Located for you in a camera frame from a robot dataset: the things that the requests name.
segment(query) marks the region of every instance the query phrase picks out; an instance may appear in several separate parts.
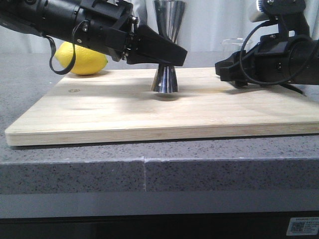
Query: yellow lemon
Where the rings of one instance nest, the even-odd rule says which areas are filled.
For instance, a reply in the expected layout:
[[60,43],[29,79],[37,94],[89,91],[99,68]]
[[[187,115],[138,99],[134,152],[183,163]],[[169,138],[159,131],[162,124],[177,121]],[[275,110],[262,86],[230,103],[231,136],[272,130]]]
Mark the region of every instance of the yellow lemon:
[[[91,75],[101,71],[108,60],[106,55],[75,45],[76,61],[71,72],[77,75]],[[67,67],[73,55],[73,46],[70,42],[63,42],[55,53],[55,58],[62,67]]]

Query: wire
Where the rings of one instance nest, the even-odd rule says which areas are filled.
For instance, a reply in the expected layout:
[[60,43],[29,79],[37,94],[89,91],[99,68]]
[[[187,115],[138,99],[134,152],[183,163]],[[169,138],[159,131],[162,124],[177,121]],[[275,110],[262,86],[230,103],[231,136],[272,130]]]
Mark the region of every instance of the wire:
[[50,66],[50,69],[58,74],[58,75],[65,75],[67,73],[69,73],[72,68],[74,67],[74,64],[75,64],[75,60],[76,60],[76,54],[75,54],[75,33],[76,31],[78,30],[78,28],[80,27],[80,25],[84,22],[85,20],[81,21],[78,25],[76,25],[73,30],[72,30],[72,35],[71,35],[71,43],[72,43],[72,47],[73,47],[73,55],[72,55],[72,59],[70,61],[70,63],[67,65],[67,67],[65,67],[63,70],[60,70],[60,71],[57,71],[53,68],[53,65],[52,65],[52,60],[53,60],[53,57],[55,55],[55,52],[56,52],[56,46],[55,46],[55,42],[53,40],[53,38],[51,38],[50,36],[48,35],[44,35],[43,37],[48,39],[49,43],[50,43],[50,47],[51,47],[51,57],[50,57],[50,60],[49,60],[49,66]]
[[274,82],[264,82],[264,81],[258,81],[258,80],[255,80],[253,78],[251,78],[247,72],[245,71],[244,67],[243,67],[243,52],[244,52],[244,49],[245,49],[245,46],[247,44],[247,42],[249,41],[249,39],[252,37],[252,35],[261,27],[263,26],[270,26],[270,25],[275,25],[277,24],[277,21],[265,21],[261,24],[259,24],[258,26],[256,26],[249,34],[248,36],[246,37],[246,39],[244,40],[244,43],[240,49],[240,55],[239,55],[239,64],[240,64],[240,69],[242,71],[242,73],[244,74],[244,76],[250,80],[252,83],[254,84],[258,84],[258,85],[263,85],[263,86],[271,86],[271,85],[279,85],[279,84],[283,84],[283,83],[286,83],[288,81],[290,81],[292,78],[298,76],[307,66],[308,64],[310,63],[310,61],[312,60],[312,58],[314,57],[314,55],[316,54],[316,52],[318,51],[319,49],[319,40],[317,42],[317,44],[314,46],[311,54],[309,55],[308,59],[303,63],[303,65],[299,68],[299,70],[297,70],[293,75],[291,75],[290,77],[288,78],[285,78],[283,80],[279,80],[279,81],[274,81]]

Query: cocktail jigger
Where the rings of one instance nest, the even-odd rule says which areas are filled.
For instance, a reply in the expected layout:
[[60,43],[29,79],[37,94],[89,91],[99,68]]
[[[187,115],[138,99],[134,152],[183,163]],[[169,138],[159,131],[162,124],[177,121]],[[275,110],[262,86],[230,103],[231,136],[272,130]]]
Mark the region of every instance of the cocktail jigger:
[[[179,0],[154,0],[159,34],[176,43],[185,11],[185,2]],[[174,66],[159,64],[152,84],[152,91],[174,93],[178,91]]]

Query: wooden cutting board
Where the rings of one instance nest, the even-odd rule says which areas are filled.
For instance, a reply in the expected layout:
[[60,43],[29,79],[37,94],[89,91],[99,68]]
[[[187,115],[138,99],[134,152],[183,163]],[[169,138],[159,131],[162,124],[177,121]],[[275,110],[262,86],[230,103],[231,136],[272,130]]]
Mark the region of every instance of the wooden cutting board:
[[179,92],[150,91],[155,69],[65,76],[5,131],[9,145],[319,133],[319,104],[281,86],[236,89],[214,68],[177,69]]

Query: gray countertop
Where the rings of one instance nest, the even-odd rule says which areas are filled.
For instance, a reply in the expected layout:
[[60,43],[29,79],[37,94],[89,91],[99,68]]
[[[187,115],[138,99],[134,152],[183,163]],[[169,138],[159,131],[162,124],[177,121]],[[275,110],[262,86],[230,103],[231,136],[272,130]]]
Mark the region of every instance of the gray countertop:
[[[0,54],[0,195],[311,190],[319,210],[319,135],[9,147],[4,130],[63,77],[48,58]],[[217,58],[189,53],[185,67]],[[319,102],[318,86],[299,88]]]

